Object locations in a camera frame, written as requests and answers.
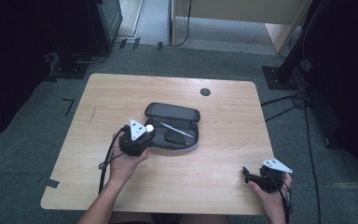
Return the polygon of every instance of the wooden desk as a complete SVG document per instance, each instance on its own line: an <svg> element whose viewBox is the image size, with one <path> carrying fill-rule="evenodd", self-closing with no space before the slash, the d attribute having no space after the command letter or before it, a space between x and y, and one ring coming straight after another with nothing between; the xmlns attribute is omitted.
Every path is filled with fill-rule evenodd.
<svg viewBox="0 0 358 224"><path fill-rule="evenodd" d="M200 89L208 88L210 96ZM255 84L179 77L94 74L83 93L46 188L46 209L86 210L97 197L112 134L130 118L145 122L152 102L200 111L199 148L187 153L152 149L119 194L115 210L153 213L263 214L241 175L258 174L273 158Z"/></svg>
<svg viewBox="0 0 358 224"><path fill-rule="evenodd" d="M190 0L171 0L170 38L173 45L176 17L187 17L189 3ZM305 20L310 3L311 0L197 0L191 4L190 16L265 23L276 52L281 53L293 31Z"/></svg>

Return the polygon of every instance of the gray carpet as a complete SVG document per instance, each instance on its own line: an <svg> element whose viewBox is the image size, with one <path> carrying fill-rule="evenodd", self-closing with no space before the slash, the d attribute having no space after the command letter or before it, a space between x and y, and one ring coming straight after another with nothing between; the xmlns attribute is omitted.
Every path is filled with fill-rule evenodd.
<svg viewBox="0 0 358 224"><path fill-rule="evenodd" d="M197 49L140 46L114 47L100 63L89 66L82 80L43 82L0 134L0 223L76 223L82 211L40 207L48 178L76 112L90 74L132 74L253 81L261 102L296 91L269 90L261 66L279 66L283 57ZM65 116L70 102L75 103ZM263 107L269 118L292 106L282 101ZM324 133L312 108L307 110L310 142L319 186L322 223L358 223L358 160L343 149L324 146ZM304 109L294 109L267 122L275 156L293 173L291 223L317 223L315 182ZM231 216L231 223L267 223L263 216Z"/></svg>

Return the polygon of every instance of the hand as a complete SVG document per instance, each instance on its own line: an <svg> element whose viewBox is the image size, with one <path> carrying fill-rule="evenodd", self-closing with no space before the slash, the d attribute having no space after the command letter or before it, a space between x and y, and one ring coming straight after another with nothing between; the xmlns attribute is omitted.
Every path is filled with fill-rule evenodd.
<svg viewBox="0 0 358 224"><path fill-rule="evenodd" d="M290 188L290 186L292 185L292 181L292 177L289 174L285 173L284 183L286 184L287 188ZM272 193L266 193L253 181L250 181L249 185L261 201L264 211L266 212L266 215L268 217L269 223L286 223L283 210L282 196L279 191L276 190ZM286 186L283 186L284 188L282 188L282 194L286 197Z"/></svg>
<svg viewBox="0 0 358 224"><path fill-rule="evenodd" d="M120 133L116 142L113 144L113 155L121 155L123 152L120 150L119 143L124 133ZM110 175L108 182L115 182L116 184L124 185L132 177L139 163L147 159L150 147L145 149L140 157L132 157L123 154L110 162Z"/></svg>

